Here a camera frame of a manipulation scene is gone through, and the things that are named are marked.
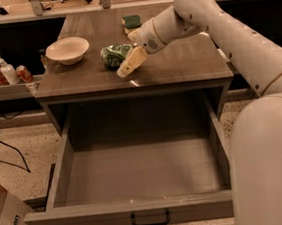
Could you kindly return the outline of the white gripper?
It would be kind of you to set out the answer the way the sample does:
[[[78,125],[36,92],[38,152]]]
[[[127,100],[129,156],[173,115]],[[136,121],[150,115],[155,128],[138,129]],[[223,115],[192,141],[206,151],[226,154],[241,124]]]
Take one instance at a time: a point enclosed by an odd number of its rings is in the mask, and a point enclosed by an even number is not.
[[[148,53],[156,54],[166,47],[156,33],[153,19],[149,19],[141,27],[130,32],[128,38],[139,46],[127,53],[125,60],[117,70],[117,75],[120,77],[127,77],[134,72],[145,62]]]

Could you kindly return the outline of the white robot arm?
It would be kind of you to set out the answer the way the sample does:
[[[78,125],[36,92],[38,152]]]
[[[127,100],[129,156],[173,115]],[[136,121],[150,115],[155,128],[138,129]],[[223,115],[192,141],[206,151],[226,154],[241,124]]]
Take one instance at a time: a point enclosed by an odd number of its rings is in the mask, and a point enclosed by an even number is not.
[[[128,76],[150,54],[205,31],[258,95],[230,137],[235,225],[282,225],[282,47],[227,14],[216,0],[173,0],[130,33],[135,46],[118,69]]]

